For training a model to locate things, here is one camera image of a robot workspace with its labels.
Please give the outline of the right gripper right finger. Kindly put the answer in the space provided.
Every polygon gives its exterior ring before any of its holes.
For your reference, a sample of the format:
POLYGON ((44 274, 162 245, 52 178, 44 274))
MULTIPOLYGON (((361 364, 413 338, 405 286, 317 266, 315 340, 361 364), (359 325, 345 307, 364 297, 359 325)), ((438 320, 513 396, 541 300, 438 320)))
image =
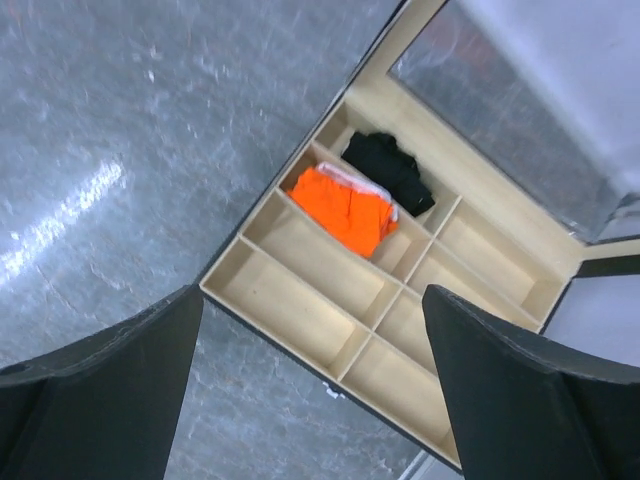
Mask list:
POLYGON ((639 370, 549 340, 448 288, 422 309, 467 479, 636 479, 639 370))

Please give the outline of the orange boxer underwear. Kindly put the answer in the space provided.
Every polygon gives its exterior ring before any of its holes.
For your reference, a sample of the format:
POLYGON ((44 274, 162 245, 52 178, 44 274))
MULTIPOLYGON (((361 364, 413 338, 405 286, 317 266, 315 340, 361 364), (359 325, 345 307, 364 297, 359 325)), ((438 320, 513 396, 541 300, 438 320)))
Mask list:
POLYGON ((348 250, 369 258, 399 226, 399 209, 380 185, 329 162, 308 167, 287 195, 348 250))

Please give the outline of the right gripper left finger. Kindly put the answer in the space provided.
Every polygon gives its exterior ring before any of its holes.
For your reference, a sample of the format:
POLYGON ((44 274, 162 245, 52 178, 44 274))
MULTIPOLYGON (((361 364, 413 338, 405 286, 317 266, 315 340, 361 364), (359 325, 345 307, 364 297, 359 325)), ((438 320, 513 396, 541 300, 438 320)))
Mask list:
POLYGON ((186 285, 140 313, 1 370, 4 479, 161 479, 204 300, 186 285))

